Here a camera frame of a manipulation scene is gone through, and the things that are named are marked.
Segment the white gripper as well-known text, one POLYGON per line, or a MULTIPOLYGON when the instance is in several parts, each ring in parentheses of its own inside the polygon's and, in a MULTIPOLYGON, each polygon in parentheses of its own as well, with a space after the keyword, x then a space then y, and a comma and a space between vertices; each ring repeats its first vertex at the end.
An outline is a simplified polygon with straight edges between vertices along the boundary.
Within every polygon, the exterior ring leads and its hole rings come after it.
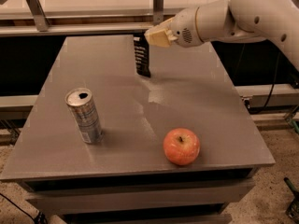
POLYGON ((185 8, 174 18, 148 29, 145 33, 147 42, 151 46, 162 48, 170 47, 174 41, 183 48, 201 46, 204 41, 198 32, 199 10, 200 7, 185 8))

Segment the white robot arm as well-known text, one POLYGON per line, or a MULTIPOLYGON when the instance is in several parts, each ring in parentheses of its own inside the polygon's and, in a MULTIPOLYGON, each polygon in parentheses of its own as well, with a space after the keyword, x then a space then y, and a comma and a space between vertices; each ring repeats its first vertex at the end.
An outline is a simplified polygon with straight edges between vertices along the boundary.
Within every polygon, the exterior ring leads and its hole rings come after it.
POLYGON ((181 10, 145 32, 152 46, 272 42, 299 70, 299 8, 292 0, 218 0, 181 10))

